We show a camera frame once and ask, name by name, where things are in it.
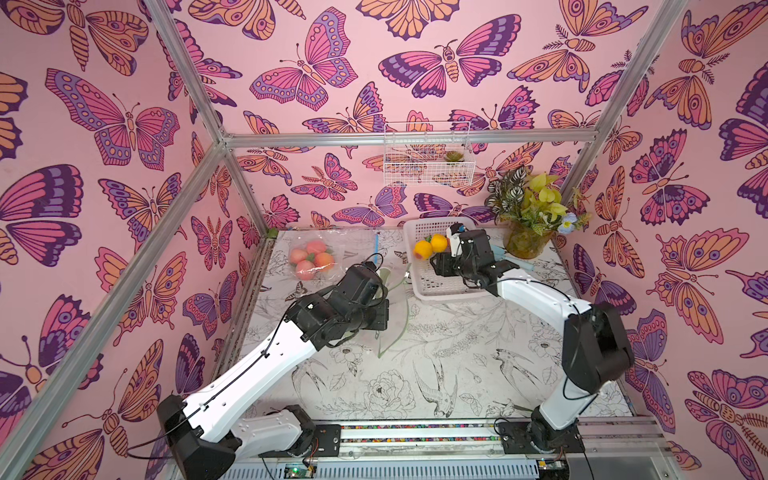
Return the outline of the clear green-zipper zip-top bag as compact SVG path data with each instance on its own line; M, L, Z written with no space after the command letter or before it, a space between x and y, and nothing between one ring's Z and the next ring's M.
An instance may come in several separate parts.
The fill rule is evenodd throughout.
M394 347L404 338L413 316L411 303L414 294L410 270L410 264L404 268L382 267L379 270L379 276L388 289L389 307L387 328L375 333L378 359L394 353Z

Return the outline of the yellow peach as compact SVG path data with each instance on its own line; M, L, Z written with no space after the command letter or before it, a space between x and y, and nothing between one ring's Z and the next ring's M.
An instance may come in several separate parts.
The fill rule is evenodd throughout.
M448 238L442 234L433 234L430 237L429 243L434 253L442 253L450 248Z
M428 260L434 254L432 244L426 240L418 241L413 247L412 252L417 260Z

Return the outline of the orange-red peach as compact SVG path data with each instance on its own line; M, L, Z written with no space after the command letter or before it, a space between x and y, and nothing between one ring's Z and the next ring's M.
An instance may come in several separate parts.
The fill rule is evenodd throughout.
M332 269L336 264L336 261L332 254L324 252L315 255L314 265L320 272L325 272Z

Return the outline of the clear blue-zipper zip-top bag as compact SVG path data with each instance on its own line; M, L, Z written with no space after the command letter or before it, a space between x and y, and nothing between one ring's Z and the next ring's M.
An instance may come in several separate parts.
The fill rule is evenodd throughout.
M359 229L288 232L285 270L303 282L335 282L375 252L375 237Z

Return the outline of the pink peach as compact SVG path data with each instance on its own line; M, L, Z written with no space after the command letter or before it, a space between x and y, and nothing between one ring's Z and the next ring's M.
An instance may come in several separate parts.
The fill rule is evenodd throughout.
M305 250L309 255L317 255L326 252L328 249L325 242L321 240L313 240L306 244Z
M312 261L302 260L295 266L296 277L301 281L312 280L317 273L317 267Z
M306 250L301 248L294 248L289 253L289 261L291 264L299 264L307 259L309 254Z

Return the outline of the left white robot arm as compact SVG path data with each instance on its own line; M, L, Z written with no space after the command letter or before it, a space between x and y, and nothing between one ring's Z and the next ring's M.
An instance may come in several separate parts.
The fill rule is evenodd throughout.
M219 479L241 459L265 453L305 457L318 444L316 424L298 405L247 419L245 413L284 375L362 330L388 326L388 289L372 259L335 284L294 300L274 330L247 356L187 397L157 409L162 438L185 479Z

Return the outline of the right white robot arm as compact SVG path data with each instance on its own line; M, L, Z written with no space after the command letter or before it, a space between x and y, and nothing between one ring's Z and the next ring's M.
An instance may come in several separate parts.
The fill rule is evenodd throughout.
M594 401L602 387L635 366L618 309L590 303L535 279L518 264L496 259L486 231L454 223L446 231L449 250L430 264L442 277L517 304L548 323L563 337L560 386L531 413L527 437L549 453L563 433Z

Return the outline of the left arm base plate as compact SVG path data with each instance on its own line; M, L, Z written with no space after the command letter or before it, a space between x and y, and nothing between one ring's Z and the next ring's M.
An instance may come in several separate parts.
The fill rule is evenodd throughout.
M292 457L338 457L341 448L340 424L320 424L305 430L285 453Z

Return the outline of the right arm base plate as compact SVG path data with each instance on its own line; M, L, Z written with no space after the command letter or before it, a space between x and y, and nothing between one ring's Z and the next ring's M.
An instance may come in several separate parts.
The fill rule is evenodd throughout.
M497 419L494 430L505 454L548 455L585 452L577 424L552 430L546 422L529 419Z

